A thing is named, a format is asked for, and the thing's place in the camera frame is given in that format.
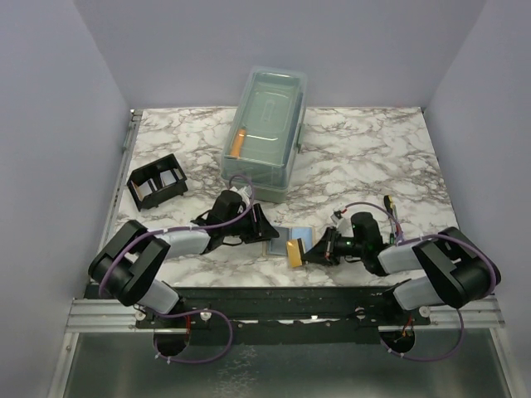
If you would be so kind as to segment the gold credit card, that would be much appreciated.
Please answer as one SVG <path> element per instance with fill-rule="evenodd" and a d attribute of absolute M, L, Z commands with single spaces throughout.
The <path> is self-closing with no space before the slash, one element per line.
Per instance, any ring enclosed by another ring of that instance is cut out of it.
<path fill-rule="evenodd" d="M 291 239 L 286 242 L 288 265 L 291 269 L 306 266 L 304 257 L 304 242 L 301 238 Z"/>

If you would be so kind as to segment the black card box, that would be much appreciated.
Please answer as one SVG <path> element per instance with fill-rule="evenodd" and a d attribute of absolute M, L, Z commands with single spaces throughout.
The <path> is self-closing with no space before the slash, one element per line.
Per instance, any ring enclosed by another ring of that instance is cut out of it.
<path fill-rule="evenodd" d="M 188 191 L 187 176 L 174 154 L 134 169 L 127 188 L 138 211 L 149 210 Z"/>

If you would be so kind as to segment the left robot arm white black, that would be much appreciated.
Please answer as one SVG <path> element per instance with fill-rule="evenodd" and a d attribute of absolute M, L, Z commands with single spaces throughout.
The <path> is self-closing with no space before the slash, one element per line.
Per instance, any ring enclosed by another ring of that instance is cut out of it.
<path fill-rule="evenodd" d="M 101 293 L 125 307 L 149 308 L 162 325 L 176 327 L 184 315 L 181 297 L 156 279 L 166 259 L 208 254 L 225 245 L 227 237 L 252 244 L 280 236 L 251 198 L 249 187 L 224 190 L 212 208 L 188 226 L 167 230 L 151 231 L 136 220 L 127 221 L 92 260 L 88 275 Z"/>

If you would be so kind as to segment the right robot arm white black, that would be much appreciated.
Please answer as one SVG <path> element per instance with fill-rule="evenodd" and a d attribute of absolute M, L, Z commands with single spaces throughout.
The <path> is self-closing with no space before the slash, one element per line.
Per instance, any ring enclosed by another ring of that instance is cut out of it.
<path fill-rule="evenodd" d="M 329 227 L 318 243 L 301 255 L 301 260 L 332 266 L 342 258 L 352 257 L 379 277 L 422 270 L 423 277 L 392 288 L 392 298 L 382 303 L 382 316 L 390 324 L 403 323 L 413 309 L 422 306 L 462 308 L 491 294 L 501 282 L 497 266 L 455 227 L 392 245 L 383 241 L 371 213 L 357 212 L 350 221 L 351 236 Z"/>

